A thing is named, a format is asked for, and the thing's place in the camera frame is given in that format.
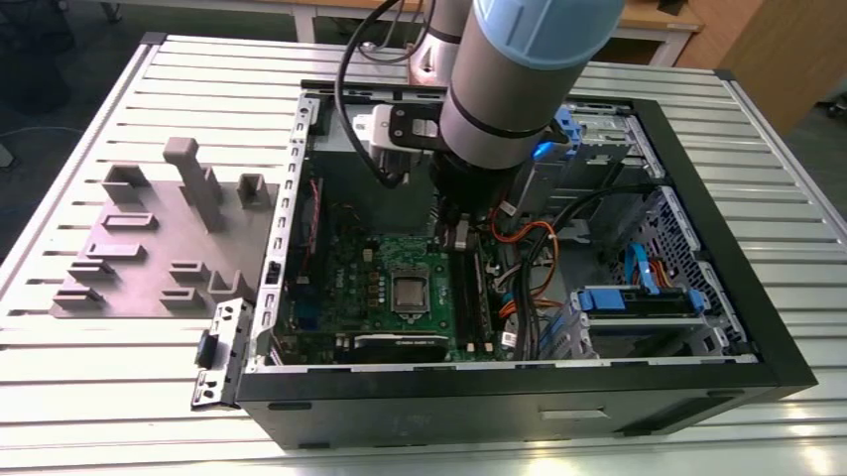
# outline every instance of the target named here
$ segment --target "power supply cable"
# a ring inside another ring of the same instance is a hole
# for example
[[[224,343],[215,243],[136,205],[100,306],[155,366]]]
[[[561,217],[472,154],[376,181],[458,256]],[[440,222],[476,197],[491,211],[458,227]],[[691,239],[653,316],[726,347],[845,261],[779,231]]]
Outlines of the power supply cable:
[[[492,212],[490,214],[490,228],[491,228],[491,234],[494,235],[494,238],[500,242],[500,243],[518,243],[521,240],[525,239],[525,237],[527,236],[527,234],[537,228],[543,228],[549,231],[550,233],[550,239],[551,239],[551,243],[554,246],[554,263],[550,269],[550,272],[547,273],[547,278],[545,279],[545,282],[542,283],[542,285],[533,290],[533,296],[538,297],[542,295],[542,293],[545,292],[545,290],[547,289],[547,286],[551,283],[551,280],[554,279],[554,275],[557,274],[557,264],[559,263],[559,239],[557,238],[557,231],[554,230],[554,227],[551,226],[551,224],[547,221],[533,221],[530,223],[527,223],[523,228],[511,236],[505,236],[498,232],[496,229],[496,224],[495,224],[495,218],[496,218],[496,210],[499,208],[495,207],[492,208]]]
[[[603,188],[601,190],[594,191],[583,195],[578,198],[571,204],[562,210],[557,218],[554,219],[553,227],[555,232],[559,232],[569,222],[574,219],[574,217],[586,209],[589,205],[591,205],[595,201],[606,198],[610,195],[622,194],[622,193],[650,193],[657,189],[657,185],[650,183],[642,183],[637,185],[622,185],[614,186],[610,188]],[[513,281],[513,294],[515,295],[515,302],[518,303],[518,345],[521,346],[522,342],[527,341],[527,327],[529,325],[521,325],[522,322],[533,324],[533,329],[530,332],[535,332],[535,326],[539,322],[538,312],[535,309],[535,304],[533,299],[529,298],[530,295],[530,270],[533,263],[535,262],[539,254],[542,253],[542,249],[545,248],[545,240],[546,237],[537,238],[533,248],[527,255],[522,260],[521,271],[518,272],[518,276]],[[531,343],[530,350],[530,359],[538,359],[541,354],[539,342]]]
[[[541,266],[551,266],[553,264],[554,264],[554,260],[547,259],[547,260],[539,261],[535,264],[535,266],[538,268]],[[495,292],[498,292],[499,294],[506,293],[506,282],[510,280],[510,278],[515,276],[519,270],[521,270],[521,263],[513,266],[509,270],[506,270],[506,272],[498,278],[494,279],[494,281],[491,282],[491,285],[494,287]]]

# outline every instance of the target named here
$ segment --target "aluminum extrusion table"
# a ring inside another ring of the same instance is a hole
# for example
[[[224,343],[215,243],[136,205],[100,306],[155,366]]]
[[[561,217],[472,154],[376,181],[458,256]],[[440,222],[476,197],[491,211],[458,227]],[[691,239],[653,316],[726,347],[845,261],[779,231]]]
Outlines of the aluminum extrusion table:
[[[819,386],[663,437],[283,452],[242,412],[192,414],[207,319],[56,319],[112,164],[176,179],[194,136],[220,181],[278,180],[299,81],[340,47],[171,36],[139,47],[0,268],[0,468],[126,474],[831,474],[847,466],[847,228],[738,85],[711,71],[594,63],[574,94],[655,99]],[[356,81],[407,82],[356,58]],[[208,461],[202,466],[196,462]]]

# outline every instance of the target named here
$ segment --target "motherboard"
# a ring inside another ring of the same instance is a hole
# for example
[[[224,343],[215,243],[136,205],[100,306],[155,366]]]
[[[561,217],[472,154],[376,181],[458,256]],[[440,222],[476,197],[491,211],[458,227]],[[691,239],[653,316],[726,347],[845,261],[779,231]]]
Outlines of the motherboard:
[[[283,363],[494,360],[487,287],[467,289],[459,259],[426,236],[332,237],[322,276],[294,285],[276,322]]]

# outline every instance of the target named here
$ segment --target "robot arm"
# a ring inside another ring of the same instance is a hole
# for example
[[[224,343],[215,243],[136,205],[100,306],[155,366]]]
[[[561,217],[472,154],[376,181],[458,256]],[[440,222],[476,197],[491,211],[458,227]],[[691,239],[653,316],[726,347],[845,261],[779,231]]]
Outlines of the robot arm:
[[[459,209],[502,195],[622,10],[623,0],[474,0],[438,121],[451,153],[434,175]]]
[[[396,2],[390,0],[375,10],[351,45],[368,22]],[[611,36],[623,0],[440,0],[431,5],[428,35],[411,68],[416,79],[430,68],[427,82],[442,85],[450,72],[447,97],[434,114],[423,108],[420,116],[406,110],[396,115],[408,124],[416,119],[436,124],[435,140],[411,127],[408,133],[395,130],[380,136],[387,131],[375,127],[371,155],[375,148],[388,153],[367,162],[383,184],[394,187],[410,170],[408,158],[395,152],[432,150],[430,176],[439,190],[439,218],[455,227],[462,217],[472,221],[490,209],[530,161],[583,68]],[[346,62],[351,56],[348,48]],[[340,98],[338,79],[335,87]],[[347,117],[343,106],[336,100],[339,116]],[[379,112],[386,119],[395,117],[391,108]],[[375,124],[388,127],[386,119]],[[368,158],[350,124],[346,133]],[[424,141],[434,146],[422,146]]]

